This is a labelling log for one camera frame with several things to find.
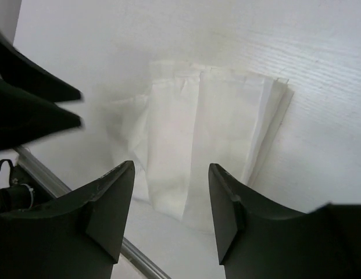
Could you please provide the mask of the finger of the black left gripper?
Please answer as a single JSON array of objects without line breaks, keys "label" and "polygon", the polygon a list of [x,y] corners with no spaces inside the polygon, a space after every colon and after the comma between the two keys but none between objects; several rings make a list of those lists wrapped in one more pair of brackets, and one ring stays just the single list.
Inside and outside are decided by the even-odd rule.
[{"label": "finger of the black left gripper", "polygon": [[20,53],[0,32],[0,76],[8,84],[51,102],[82,99],[81,92]]},{"label": "finger of the black left gripper", "polygon": [[81,125],[78,115],[0,78],[0,151]]}]

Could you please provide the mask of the white pleated skirt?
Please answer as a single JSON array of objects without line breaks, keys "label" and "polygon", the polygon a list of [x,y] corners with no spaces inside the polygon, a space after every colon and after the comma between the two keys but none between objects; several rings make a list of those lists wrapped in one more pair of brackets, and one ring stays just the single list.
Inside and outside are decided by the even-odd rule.
[{"label": "white pleated skirt", "polygon": [[252,184],[292,95],[283,78],[153,62],[143,93],[103,106],[113,159],[134,162],[135,199],[212,233],[209,165]]}]

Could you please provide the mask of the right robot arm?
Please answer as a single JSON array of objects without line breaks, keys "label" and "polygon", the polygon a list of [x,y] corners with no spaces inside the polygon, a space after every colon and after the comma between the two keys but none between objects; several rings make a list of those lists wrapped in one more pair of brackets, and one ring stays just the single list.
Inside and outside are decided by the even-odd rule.
[{"label": "right robot arm", "polygon": [[[361,278],[361,205],[302,213],[209,166],[219,263],[227,278]],[[71,191],[11,166],[0,187],[0,278],[108,278],[122,256],[147,278],[166,275],[123,237],[134,165]]]}]

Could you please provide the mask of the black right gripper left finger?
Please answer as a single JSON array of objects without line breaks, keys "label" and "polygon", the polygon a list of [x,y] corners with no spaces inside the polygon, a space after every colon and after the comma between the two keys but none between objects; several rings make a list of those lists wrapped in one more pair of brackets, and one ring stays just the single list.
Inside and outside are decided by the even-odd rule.
[{"label": "black right gripper left finger", "polygon": [[12,211],[0,188],[0,278],[110,278],[134,176],[128,160],[66,195]]}]

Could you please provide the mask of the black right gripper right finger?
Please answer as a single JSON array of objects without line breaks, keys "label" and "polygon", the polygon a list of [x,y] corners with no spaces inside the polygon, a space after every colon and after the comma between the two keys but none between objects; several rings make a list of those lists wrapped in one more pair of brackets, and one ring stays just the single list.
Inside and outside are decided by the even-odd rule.
[{"label": "black right gripper right finger", "polygon": [[219,263],[227,278],[361,278],[361,205],[287,208],[209,166]]}]

